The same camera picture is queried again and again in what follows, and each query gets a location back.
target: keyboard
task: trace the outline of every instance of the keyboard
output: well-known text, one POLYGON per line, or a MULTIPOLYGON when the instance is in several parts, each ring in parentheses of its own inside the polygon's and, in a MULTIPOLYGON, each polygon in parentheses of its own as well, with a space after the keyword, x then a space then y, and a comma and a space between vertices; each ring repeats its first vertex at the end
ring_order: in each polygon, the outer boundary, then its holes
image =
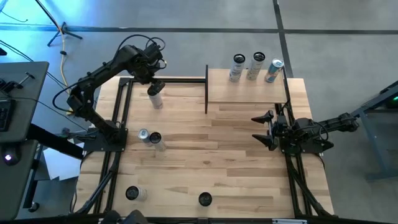
POLYGON ((0 100, 0 132, 8 131, 14 107, 15 100, 0 100))

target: wooden shelf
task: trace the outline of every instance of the wooden shelf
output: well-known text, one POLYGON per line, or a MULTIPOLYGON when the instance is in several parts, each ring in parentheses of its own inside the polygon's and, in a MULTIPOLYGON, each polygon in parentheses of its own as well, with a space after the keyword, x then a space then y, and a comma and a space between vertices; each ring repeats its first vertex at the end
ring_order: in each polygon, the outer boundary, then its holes
POLYGON ((267 70, 261 70, 257 80, 246 78, 233 83, 229 80, 229 69, 209 69, 209 103, 285 103, 286 94, 283 75, 279 74, 273 83, 264 81, 267 70))

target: yellow cable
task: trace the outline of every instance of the yellow cable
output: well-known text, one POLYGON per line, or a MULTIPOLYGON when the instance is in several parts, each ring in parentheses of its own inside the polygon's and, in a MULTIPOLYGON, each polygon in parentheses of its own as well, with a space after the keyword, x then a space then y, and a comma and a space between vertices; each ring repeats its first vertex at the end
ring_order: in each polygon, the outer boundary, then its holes
MULTIPOLYGON (((62 51, 65 51, 65 38, 63 37, 63 32, 62 32, 62 30, 61 30, 61 27, 57 24, 57 22, 56 22, 56 21, 54 21, 54 22, 55 22, 55 25, 57 26, 58 30, 59 30, 60 33, 61 33, 61 37, 62 37, 62 51)), ((65 76, 64 76, 64 74, 63 74, 63 63, 64 63, 63 59, 64 59, 64 55, 62 55, 62 58, 61 58, 60 71, 61 71, 61 76, 62 76, 63 82, 64 82, 64 84, 68 87, 69 85, 68 85, 67 79, 65 78, 65 76)))

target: wooden tabletop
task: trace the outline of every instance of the wooden tabletop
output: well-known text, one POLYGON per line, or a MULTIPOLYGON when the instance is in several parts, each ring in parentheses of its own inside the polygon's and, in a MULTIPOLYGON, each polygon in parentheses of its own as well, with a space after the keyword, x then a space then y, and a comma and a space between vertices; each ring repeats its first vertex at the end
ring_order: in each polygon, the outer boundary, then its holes
MULTIPOLYGON (((106 119, 112 117, 118 82, 119 77, 114 77, 101 87, 96 110, 106 119)), ((295 117, 311 118, 303 79, 291 78, 288 83, 295 117)), ((147 217, 294 216, 284 156, 279 150, 268 151, 251 137, 264 134, 267 128, 250 119, 273 110, 273 103, 210 103, 205 114, 204 84, 168 83, 162 90, 164 107, 155 110, 147 88, 135 83, 132 89, 127 119, 129 135, 119 165, 114 210, 127 215, 138 209, 147 217), (161 133, 166 151, 145 147, 137 138, 142 128, 161 133), (126 198, 126 189, 132 185, 147 190, 145 202, 126 198), (213 196, 209 207, 198 203, 202 192, 213 196)), ((209 99, 214 95, 211 89, 209 82, 209 99)), ((103 155, 94 152, 83 163, 75 210, 98 185, 103 155)), ((303 154, 303 163, 309 189, 333 213, 321 161, 314 155, 303 154)), ((302 204, 302 195, 298 196, 302 204)))

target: white paper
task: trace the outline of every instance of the white paper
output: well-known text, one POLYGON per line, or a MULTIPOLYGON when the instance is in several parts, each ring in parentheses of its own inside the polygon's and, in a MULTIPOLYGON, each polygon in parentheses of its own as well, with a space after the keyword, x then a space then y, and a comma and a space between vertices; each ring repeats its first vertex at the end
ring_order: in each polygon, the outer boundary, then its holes
POLYGON ((46 149, 43 153, 50 179, 59 177, 60 180, 65 180, 80 175, 81 160, 51 148, 46 149))

